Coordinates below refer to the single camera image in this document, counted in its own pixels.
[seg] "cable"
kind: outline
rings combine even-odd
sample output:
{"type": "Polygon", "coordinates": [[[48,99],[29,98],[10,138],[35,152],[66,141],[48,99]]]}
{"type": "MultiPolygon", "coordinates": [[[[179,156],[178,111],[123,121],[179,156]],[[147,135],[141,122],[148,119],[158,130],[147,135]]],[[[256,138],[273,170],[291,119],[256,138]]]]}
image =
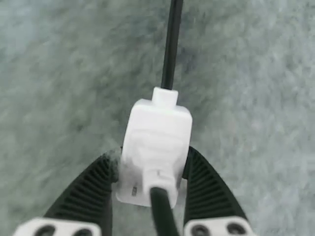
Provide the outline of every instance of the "cable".
{"type": "Polygon", "coordinates": [[[150,198],[157,236],[179,236],[167,191],[154,187],[150,190],[150,198]]]}
{"type": "Polygon", "coordinates": [[[178,45],[179,28],[181,23],[181,14],[183,0],[172,0],[167,26],[167,36],[164,54],[162,89],[173,89],[174,71],[176,64],[176,54],[178,45]]]}

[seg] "ribbed grip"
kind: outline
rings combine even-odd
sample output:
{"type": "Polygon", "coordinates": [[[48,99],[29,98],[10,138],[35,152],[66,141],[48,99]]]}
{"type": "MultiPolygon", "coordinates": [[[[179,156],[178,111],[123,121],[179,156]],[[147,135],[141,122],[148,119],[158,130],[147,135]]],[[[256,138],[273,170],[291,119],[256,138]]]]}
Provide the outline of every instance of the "ribbed grip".
{"type": "Polygon", "coordinates": [[[184,225],[193,219],[240,216],[247,220],[236,198],[209,162],[189,148],[183,173],[187,179],[184,225]]]}
{"type": "Polygon", "coordinates": [[[45,217],[98,224],[103,236],[112,231],[112,187],[117,166],[104,154],[85,169],[57,198],[45,217]]]}

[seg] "fuzzy gray surface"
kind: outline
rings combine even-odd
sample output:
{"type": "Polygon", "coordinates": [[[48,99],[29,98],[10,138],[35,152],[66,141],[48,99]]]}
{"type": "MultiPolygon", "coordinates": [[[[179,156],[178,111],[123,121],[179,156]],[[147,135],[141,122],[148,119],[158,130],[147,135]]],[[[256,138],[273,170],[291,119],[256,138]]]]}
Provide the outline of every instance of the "fuzzy gray surface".
{"type": "MultiPolygon", "coordinates": [[[[0,232],[119,147],[159,86],[169,0],[0,0],[0,232]]],[[[185,0],[174,88],[191,143],[261,236],[315,231],[315,4],[185,0]]],[[[114,204],[114,235],[155,235],[114,204]]],[[[175,210],[179,222],[183,205],[175,210]]]]}

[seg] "white plug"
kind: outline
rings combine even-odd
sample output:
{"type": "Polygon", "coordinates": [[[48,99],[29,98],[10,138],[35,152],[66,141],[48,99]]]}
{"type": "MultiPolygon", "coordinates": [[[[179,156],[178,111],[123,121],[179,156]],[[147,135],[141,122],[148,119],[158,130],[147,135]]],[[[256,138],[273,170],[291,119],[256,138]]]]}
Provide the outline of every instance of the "white plug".
{"type": "Polygon", "coordinates": [[[154,88],[129,116],[119,170],[119,201],[150,207],[152,187],[167,190],[173,208],[190,144],[192,117],[177,106],[178,92],[154,88]]]}

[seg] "electrical plug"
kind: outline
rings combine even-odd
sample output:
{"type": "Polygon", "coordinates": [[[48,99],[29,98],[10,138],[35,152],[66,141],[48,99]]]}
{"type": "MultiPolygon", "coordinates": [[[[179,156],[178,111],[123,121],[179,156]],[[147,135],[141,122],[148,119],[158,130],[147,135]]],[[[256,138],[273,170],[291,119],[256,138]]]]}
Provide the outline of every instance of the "electrical plug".
{"type": "Polygon", "coordinates": [[[160,187],[175,206],[192,129],[192,116],[177,99],[177,91],[156,87],[152,100],[132,107],[116,189],[120,202],[150,207],[150,189],[160,187]]]}

